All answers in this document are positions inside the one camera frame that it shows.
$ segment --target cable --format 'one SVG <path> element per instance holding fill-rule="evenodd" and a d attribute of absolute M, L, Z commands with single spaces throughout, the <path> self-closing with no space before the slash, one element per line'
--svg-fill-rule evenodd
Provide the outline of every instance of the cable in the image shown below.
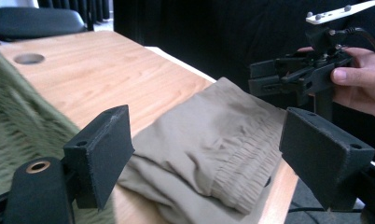
<path fill-rule="evenodd" d="M 301 208 L 302 206 L 299 203 L 291 202 L 292 205 Z M 305 212 L 305 214 L 315 223 L 320 224 L 320 222 L 312 214 Z"/>
<path fill-rule="evenodd" d="M 288 213 L 294 212 L 326 212 L 324 208 L 319 207 L 299 207 L 299 208 L 291 208 L 288 210 Z M 362 213 L 362 209 L 353 209 L 351 211 L 332 211 L 334 213 Z"/>
<path fill-rule="evenodd" d="M 360 27 L 352 27 L 342 31 L 336 31 L 336 34 L 346 34 L 346 35 L 361 35 L 363 36 L 371 46 L 374 48 L 375 51 L 375 38 L 366 30 Z"/>

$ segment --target green cloth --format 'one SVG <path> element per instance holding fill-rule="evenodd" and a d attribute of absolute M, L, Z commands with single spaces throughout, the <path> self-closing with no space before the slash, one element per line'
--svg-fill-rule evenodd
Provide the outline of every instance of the green cloth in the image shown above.
<path fill-rule="evenodd" d="M 63 145 L 77 132 L 78 127 L 46 102 L 0 54 L 0 194 L 9 191 L 15 170 L 27 161 L 61 159 Z M 109 201 L 100 213 L 75 209 L 76 223 L 113 223 L 112 205 Z"/>

